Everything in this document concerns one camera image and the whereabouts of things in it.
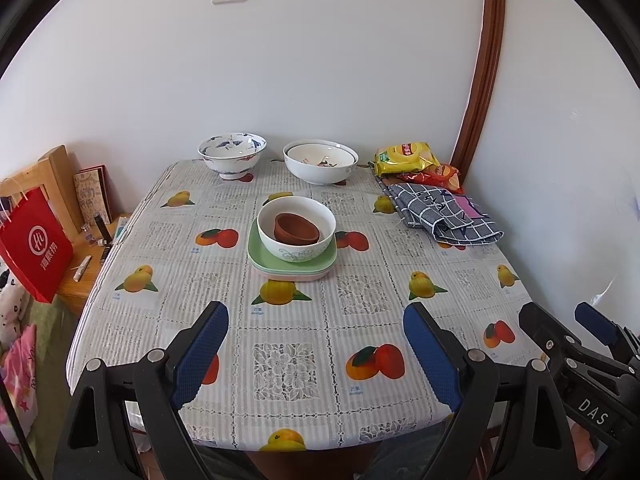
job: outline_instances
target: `blue plaid cloth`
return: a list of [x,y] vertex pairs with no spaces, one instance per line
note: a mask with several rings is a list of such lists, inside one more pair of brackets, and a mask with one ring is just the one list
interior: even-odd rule
[[408,227],[423,228],[438,242],[484,245],[497,242],[503,231],[465,195],[423,184],[387,186],[376,178]]

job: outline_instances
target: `green cloth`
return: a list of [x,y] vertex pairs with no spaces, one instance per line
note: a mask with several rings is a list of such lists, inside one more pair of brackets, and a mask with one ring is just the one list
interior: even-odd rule
[[31,298],[21,326],[31,324],[36,325],[38,416],[27,441],[42,474],[49,479],[66,409],[71,400],[65,365],[78,320],[57,296],[51,304],[39,303]]

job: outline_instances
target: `lemon print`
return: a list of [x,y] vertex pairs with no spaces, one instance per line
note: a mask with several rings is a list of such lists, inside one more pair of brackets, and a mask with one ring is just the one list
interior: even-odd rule
[[304,451],[305,441],[297,431],[284,428],[271,433],[269,440],[260,451]]
[[175,195],[173,195],[169,200],[166,201],[166,204],[161,205],[160,207],[180,207],[181,205],[195,205],[191,200],[191,193],[188,191],[179,191]]
[[252,305],[260,303],[284,305],[293,300],[311,301],[311,298],[297,290],[293,282],[267,280],[267,283],[260,287],[260,295],[252,301]]
[[154,270],[151,266],[139,266],[132,274],[127,276],[115,290],[126,290],[127,292],[140,292],[140,290],[151,290],[157,292],[158,289],[151,281]]
[[515,282],[519,282],[520,279],[513,272],[511,272],[507,266],[498,265],[498,281],[500,281],[500,288],[506,286],[513,286]]
[[271,202],[271,200],[276,200],[277,198],[282,198],[283,196],[293,196],[293,193],[290,191],[281,191],[279,193],[272,193],[267,197],[262,205],[265,205],[267,202]]
[[391,215],[395,211],[396,208],[387,195],[380,195],[373,204],[374,213],[385,213]]
[[415,298],[433,298],[437,292],[448,292],[448,290],[433,285],[429,276],[420,270],[416,270],[411,273],[409,292],[409,299],[414,300]]

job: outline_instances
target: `blue and white porcelain bowl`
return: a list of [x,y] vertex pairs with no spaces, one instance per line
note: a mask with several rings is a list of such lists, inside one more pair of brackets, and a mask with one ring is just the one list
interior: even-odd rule
[[225,180],[246,175],[258,160],[267,141],[254,134],[220,134],[205,140],[198,152],[204,162]]

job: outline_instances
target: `screw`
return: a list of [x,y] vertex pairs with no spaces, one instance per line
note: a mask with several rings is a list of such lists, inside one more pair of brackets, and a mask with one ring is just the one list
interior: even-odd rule
[[476,363],[484,361],[484,358],[486,357],[484,352],[478,348],[472,348],[471,350],[469,350],[467,355],[469,356],[469,359],[475,361]]
[[540,359],[533,359],[533,361],[531,361],[531,368],[537,372],[544,372],[546,370],[546,365],[544,361]]
[[94,357],[86,364],[86,369],[90,372],[95,372],[98,368],[100,368],[100,359]]
[[164,350],[159,348],[154,348],[151,352],[146,355],[146,358],[149,359],[152,363],[157,363],[164,357]]

